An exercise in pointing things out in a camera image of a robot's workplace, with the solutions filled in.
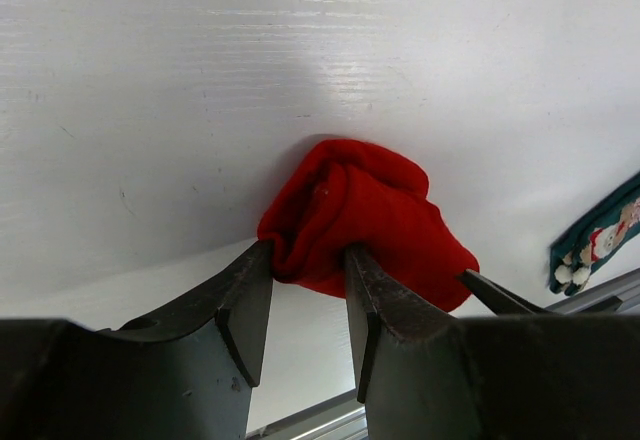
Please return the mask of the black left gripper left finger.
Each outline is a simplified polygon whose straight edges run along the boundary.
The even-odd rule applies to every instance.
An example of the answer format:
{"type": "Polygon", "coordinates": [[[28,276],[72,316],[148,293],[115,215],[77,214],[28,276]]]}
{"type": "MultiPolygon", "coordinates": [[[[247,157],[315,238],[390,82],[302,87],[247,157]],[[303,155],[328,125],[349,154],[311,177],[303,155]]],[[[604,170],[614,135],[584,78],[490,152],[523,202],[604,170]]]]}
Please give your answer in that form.
{"type": "Polygon", "coordinates": [[[1,323],[5,439],[241,439],[262,372],[272,246],[121,328],[1,323]]]}

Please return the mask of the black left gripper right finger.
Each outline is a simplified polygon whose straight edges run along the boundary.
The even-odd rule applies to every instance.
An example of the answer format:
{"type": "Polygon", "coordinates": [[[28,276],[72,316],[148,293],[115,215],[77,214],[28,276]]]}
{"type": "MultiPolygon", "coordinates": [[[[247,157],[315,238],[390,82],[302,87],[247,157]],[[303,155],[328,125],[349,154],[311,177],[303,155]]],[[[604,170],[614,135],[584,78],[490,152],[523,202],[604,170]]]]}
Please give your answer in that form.
{"type": "Polygon", "coordinates": [[[344,255],[372,439],[635,439],[639,313],[457,318],[344,255]]]}

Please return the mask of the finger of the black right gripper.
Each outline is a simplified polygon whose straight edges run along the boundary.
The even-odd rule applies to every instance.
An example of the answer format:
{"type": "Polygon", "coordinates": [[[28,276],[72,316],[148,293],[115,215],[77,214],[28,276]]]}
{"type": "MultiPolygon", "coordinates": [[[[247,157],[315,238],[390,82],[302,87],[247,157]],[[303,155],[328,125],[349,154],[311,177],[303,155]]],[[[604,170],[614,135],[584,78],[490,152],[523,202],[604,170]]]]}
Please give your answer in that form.
{"type": "MultiPolygon", "coordinates": [[[[482,304],[496,315],[559,315],[559,312],[539,307],[528,300],[514,294],[508,289],[485,278],[478,272],[465,270],[456,278],[482,304]]],[[[582,307],[572,314],[614,313],[622,306],[623,301],[616,296],[609,296],[603,300],[582,307]]]]}

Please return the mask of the dark green sock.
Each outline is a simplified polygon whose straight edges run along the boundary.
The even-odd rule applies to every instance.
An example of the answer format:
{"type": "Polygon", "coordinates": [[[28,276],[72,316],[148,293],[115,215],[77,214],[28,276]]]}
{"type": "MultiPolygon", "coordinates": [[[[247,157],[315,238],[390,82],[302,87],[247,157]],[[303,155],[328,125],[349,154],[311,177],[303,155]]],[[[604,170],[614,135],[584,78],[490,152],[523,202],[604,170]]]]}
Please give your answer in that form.
{"type": "Polygon", "coordinates": [[[549,250],[548,286],[573,296],[639,234],[639,176],[634,175],[571,225],[549,250]]]}

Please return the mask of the red sock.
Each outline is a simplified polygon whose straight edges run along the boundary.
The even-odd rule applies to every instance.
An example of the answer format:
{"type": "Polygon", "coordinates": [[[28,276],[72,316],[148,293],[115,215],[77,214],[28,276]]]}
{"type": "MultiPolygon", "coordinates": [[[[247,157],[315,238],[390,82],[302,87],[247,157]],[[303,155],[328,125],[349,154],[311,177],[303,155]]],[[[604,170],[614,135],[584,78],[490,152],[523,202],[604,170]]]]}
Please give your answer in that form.
{"type": "Polygon", "coordinates": [[[263,214],[257,237],[274,245],[275,280],[343,298],[344,250],[363,245],[391,277],[451,312],[470,291],[457,277],[478,270],[428,198],[414,162],[351,139],[319,142],[263,214]]]}

